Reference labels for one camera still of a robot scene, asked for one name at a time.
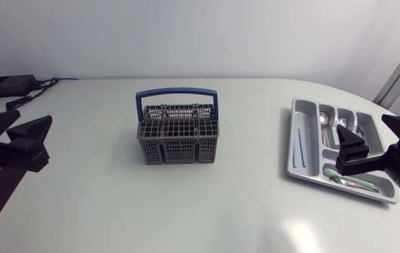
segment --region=fork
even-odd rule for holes
[[[347,118],[341,117],[337,119],[337,123],[342,127],[347,128]]]

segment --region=router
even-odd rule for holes
[[[0,77],[0,98],[26,96],[35,81],[32,74]]]

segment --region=spoon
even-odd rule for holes
[[[329,178],[331,181],[336,182],[336,183],[340,183],[344,186],[349,186],[349,187],[353,187],[353,188],[359,188],[359,189],[364,189],[364,190],[368,190],[370,192],[374,192],[374,193],[379,193],[380,191],[378,189],[372,189],[366,186],[361,185],[360,183],[354,183],[351,181],[346,181],[343,178],[340,178],[338,176],[333,176]]]
[[[325,138],[325,127],[329,124],[329,117],[326,113],[320,112],[320,124],[321,124],[321,142],[328,147],[328,140]]]

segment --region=blue handle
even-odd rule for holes
[[[163,88],[163,89],[153,89],[148,91],[141,91],[136,93],[136,105],[137,105],[137,116],[138,121],[143,121],[142,113],[142,98],[148,96],[156,96],[163,94],[174,94],[174,93],[184,93],[184,94],[198,94],[212,96],[214,99],[214,119],[219,120],[219,100],[217,98],[217,92],[211,89],[199,89],[199,88]]]

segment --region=cutlery basket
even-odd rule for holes
[[[147,105],[142,98],[172,93],[212,96],[214,104]],[[219,137],[217,92],[210,89],[166,88],[136,94],[137,139],[149,165],[215,161]]]

